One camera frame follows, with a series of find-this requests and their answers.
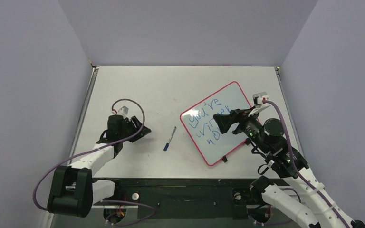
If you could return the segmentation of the white whiteboard marker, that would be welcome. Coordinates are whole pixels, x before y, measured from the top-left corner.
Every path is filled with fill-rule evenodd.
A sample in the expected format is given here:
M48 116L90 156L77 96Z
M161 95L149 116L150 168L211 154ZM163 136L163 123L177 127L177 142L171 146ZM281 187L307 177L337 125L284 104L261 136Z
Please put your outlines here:
M175 132L176 132L176 129L177 129L177 127L175 126L174 128L173 128L173 130L172 130L172 133L171 133L171 135L170 135L170 137L169 137L169 139L168 139L168 141L167 141L167 143L171 143L171 141L172 141L172 139L173 139L173 136L174 136L174 134L175 134Z

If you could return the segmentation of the pink framed whiteboard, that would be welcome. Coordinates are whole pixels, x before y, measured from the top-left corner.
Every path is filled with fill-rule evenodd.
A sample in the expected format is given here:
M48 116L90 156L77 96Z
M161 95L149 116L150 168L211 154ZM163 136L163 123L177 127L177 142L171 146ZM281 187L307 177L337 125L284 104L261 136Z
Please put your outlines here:
M180 114L180 121L205 163L213 166L241 146L246 136L222 133L213 115L233 109L249 109L251 104L238 82L232 81Z

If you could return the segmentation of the blue marker cap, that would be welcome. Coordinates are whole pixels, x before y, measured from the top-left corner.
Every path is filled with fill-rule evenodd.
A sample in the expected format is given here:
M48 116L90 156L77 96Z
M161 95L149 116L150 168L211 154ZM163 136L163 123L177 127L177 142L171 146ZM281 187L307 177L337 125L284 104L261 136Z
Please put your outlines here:
M168 147L169 147L169 143L166 143L166 145L165 145L165 147L164 147L164 151L167 151L167 149L168 149Z

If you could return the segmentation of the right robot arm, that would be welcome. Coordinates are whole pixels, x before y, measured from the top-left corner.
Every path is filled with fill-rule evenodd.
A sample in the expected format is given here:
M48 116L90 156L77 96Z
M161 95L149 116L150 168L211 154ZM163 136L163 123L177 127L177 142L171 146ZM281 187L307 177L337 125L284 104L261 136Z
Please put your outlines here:
M276 104L279 118L270 118L263 124L257 120L270 102L250 109L235 109L229 114L213 116L222 133L233 124L232 134L244 133L246 144L253 146L252 153L260 154L268 167L292 187L300 200L295 200L265 176L251 185L250 199L269 204L302 228L364 228L364 222L352 219L336 204L319 182L305 158L292 146L283 115Z

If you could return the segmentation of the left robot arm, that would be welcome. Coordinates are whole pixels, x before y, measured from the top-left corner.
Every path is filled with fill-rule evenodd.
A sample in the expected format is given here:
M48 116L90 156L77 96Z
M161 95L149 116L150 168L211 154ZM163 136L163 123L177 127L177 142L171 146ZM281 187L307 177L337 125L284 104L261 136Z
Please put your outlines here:
M93 147L93 152L54 169L47 202L48 212L75 217L86 217L94 204L106 199L110 204L122 200L123 191L108 180L94 181L94 175L122 150L124 142L134 143L152 131L136 116L114 114L107 120Z

